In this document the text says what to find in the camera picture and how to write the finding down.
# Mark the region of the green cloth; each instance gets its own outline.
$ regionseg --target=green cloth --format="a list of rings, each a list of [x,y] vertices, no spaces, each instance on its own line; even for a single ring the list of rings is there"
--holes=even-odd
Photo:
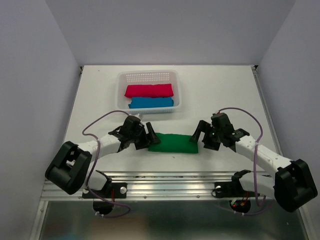
[[[151,144],[149,152],[197,154],[198,143],[190,142],[190,135],[156,133],[161,143]]]

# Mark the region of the tabletop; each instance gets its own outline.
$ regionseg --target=tabletop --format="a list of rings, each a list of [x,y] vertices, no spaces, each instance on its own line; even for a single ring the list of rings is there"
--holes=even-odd
[[[143,115],[142,122],[151,122],[155,132],[192,135],[199,120],[210,122],[211,115],[217,110],[238,107],[260,121],[263,127],[260,143],[276,151],[251,66],[232,65],[86,65],[65,141],[79,144],[93,140],[83,136],[82,130],[100,116],[115,110],[117,75],[121,72],[149,70],[177,71],[182,93],[182,107],[178,111]],[[226,110],[225,113],[235,129],[242,128],[254,138],[259,136],[259,127],[250,116],[237,110]],[[114,113],[87,132],[102,137],[121,126],[125,117],[123,113]],[[122,152],[100,158],[96,169],[108,172],[235,172],[253,169],[249,159],[229,148],[221,146],[219,151],[205,149],[200,140],[198,146],[198,154],[178,154],[135,150],[132,145]]]

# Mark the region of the folded blue towel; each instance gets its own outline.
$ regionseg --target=folded blue towel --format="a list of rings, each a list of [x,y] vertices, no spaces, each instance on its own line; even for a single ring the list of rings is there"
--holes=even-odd
[[[171,97],[139,97],[132,98],[130,109],[164,108],[173,107],[174,101]]]

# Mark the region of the red cloth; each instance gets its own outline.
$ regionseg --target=red cloth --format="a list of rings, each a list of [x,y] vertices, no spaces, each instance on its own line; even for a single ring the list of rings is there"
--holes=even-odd
[[[124,96],[127,98],[145,97],[145,98],[167,98],[172,97],[174,91],[171,83],[156,85],[128,85]]]

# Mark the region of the gray wall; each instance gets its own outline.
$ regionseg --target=gray wall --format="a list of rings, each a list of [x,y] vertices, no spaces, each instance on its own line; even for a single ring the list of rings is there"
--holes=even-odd
[[[320,190],[320,1],[297,0],[258,68],[285,156],[305,160]],[[307,204],[320,238],[320,197]]]
[[[44,0],[0,7],[0,239],[28,239],[79,67]]]
[[[46,0],[76,60],[258,64],[294,0]]]

